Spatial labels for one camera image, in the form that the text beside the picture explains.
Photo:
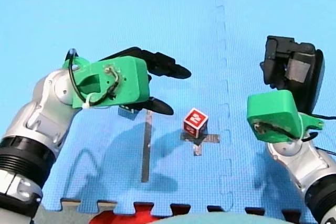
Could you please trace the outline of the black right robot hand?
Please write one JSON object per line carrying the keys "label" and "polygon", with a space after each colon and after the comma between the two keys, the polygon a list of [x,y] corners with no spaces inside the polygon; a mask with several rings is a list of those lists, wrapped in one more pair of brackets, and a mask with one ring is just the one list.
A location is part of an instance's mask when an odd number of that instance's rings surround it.
{"label": "black right robot hand", "polygon": [[312,113],[324,76],[324,56],[320,49],[291,37],[268,36],[260,67],[266,85],[289,90],[298,111]]}

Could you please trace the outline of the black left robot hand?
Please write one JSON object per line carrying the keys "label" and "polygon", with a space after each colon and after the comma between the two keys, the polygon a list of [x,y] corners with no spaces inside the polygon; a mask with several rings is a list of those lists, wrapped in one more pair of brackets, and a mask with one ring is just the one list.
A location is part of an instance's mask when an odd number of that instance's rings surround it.
{"label": "black left robot hand", "polygon": [[[148,79],[151,80],[151,74],[156,76],[167,76],[175,79],[187,79],[192,74],[185,67],[178,65],[175,62],[174,58],[171,58],[160,52],[150,52],[143,50],[139,47],[131,47],[110,56],[103,58],[103,60],[113,59],[116,57],[124,56],[133,56],[136,58],[143,59],[146,62],[147,69],[149,72]],[[120,106],[123,109],[128,110],[129,112],[141,111],[146,109],[155,113],[164,114],[164,115],[173,115],[173,109],[165,102],[154,98],[149,97],[145,102],[133,103],[133,104],[123,104]]]}

